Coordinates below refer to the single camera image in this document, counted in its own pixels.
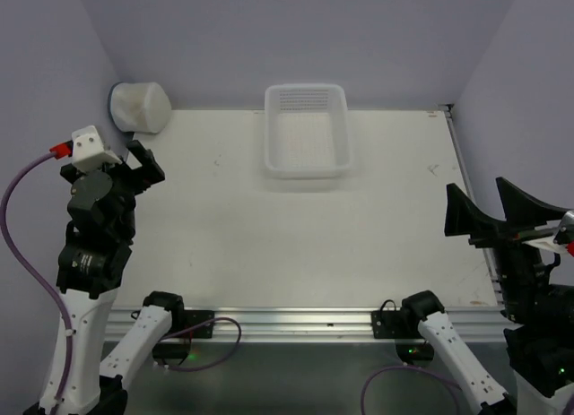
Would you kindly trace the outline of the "white mesh laundry bag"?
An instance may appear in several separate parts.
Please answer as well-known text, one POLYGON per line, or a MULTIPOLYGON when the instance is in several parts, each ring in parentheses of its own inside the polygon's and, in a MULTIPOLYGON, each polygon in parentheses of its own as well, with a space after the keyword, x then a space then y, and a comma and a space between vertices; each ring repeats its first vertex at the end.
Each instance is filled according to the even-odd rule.
POLYGON ((109 91, 108 112, 121 132, 158 134, 170 122, 172 106, 157 82, 119 82, 109 91))

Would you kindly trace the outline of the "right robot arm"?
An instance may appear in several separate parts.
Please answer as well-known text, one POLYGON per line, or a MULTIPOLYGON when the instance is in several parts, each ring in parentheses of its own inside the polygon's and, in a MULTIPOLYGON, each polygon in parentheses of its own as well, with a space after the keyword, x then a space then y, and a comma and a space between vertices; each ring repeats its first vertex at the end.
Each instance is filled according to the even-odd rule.
POLYGON ((509 366, 517 381, 511 396, 459 337, 438 297, 429 290, 405 298, 406 325, 430 343, 475 414, 573 412, 573 288, 553 284, 552 271, 573 253, 573 211, 550 205, 496 180, 504 217, 482 212, 455 184, 447 186, 444 233, 467 236, 489 249, 500 286, 509 366))

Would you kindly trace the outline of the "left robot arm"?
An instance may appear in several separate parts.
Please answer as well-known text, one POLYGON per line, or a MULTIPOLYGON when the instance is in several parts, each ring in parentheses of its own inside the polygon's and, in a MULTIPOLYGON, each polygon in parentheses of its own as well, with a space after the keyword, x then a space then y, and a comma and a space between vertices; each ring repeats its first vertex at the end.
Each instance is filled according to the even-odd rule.
POLYGON ((91 171, 72 164, 61 176, 71 185, 70 221, 58 256, 56 296, 64 309, 48 381, 29 414, 122 414, 128 388, 156 343, 183 317, 182 297, 154 291, 135 325, 101 356, 105 329, 135 237, 135 198, 165 179, 151 150, 127 145, 139 167, 124 160, 91 171))

